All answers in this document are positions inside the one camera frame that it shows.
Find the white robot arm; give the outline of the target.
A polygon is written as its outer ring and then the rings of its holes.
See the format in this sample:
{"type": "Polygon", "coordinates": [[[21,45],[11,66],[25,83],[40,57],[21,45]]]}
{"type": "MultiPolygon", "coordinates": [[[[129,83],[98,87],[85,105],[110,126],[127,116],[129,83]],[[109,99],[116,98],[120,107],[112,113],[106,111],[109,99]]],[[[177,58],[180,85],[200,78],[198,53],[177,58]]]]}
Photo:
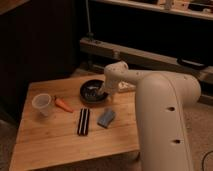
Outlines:
{"type": "Polygon", "coordinates": [[[135,114],[142,171],[194,171],[183,109],[201,96],[198,80],[169,71],[131,70],[124,61],[104,68],[102,91],[135,86],[135,114]]]}

